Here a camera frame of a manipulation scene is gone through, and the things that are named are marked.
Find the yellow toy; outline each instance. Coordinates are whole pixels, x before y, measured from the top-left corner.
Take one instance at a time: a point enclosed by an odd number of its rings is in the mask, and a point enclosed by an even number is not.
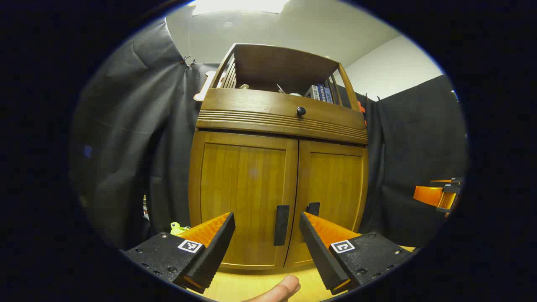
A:
[[[171,226],[170,234],[174,236],[178,236],[180,233],[190,228],[190,227],[181,227],[181,225],[178,222],[172,222],[170,223],[170,226]]]

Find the black cabinet handle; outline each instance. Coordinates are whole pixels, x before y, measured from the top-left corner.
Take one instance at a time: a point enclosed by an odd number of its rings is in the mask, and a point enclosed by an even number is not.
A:
[[[321,203],[309,203],[308,207],[306,207],[306,212],[310,213],[311,215],[319,216],[320,207]]]
[[[274,227],[274,246],[285,245],[288,220],[289,205],[278,205],[276,207],[276,226]]]
[[[306,108],[304,107],[298,107],[296,109],[296,114],[298,114],[299,116],[303,116],[304,114],[306,114]]]

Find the wooden cabinet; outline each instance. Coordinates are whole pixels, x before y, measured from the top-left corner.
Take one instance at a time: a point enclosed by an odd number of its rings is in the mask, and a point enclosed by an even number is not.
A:
[[[357,231],[364,210],[367,150],[268,136],[197,131],[190,163],[192,225],[235,213],[222,267],[274,269],[311,263],[300,213],[320,202],[319,216]],[[274,246],[276,209],[289,205],[285,244]]]
[[[285,267],[312,262],[297,223],[309,203],[320,203],[319,217],[358,231],[367,195],[367,175],[367,149],[300,140],[295,223]]]
[[[197,131],[190,163],[189,208],[193,226],[226,212],[235,232],[223,267],[284,266],[296,194],[298,141]],[[274,246],[278,205],[289,205],[283,246]]]
[[[335,89],[336,71],[351,108],[342,106]],[[236,89],[242,84],[250,89]],[[317,84],[331,91],[334,104],[278,93],[281,86],[303,95]],[[339,62],[295,49],[233,44],[208,86],[196,127],[188,190],[191,226],[235,213],[222,267],[311,263],[299,229],[309,203],[320,203],[320,217],[358,230],[367,191],[367,131]],[[276,228],[277,209],[285,206],[287,229]]]

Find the white ceiling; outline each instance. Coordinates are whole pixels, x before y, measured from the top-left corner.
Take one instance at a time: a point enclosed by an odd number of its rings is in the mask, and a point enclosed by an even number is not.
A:
[[[181,55],[200,63],[221,62],[233,43],[299,49],[348,67],[358,58],[400,35],[369,13],[337,0],[290,0],[279,14],[249,11],[192,16],[183,6],[166,16]]]

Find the black drawer knob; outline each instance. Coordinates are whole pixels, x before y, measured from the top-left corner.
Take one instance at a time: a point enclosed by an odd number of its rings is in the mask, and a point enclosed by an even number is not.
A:
[[[299,116],[303,116],[304,114],[306,114],[306,108],[304,107],[298,107],[296,109],[296,114],[298,114]]]

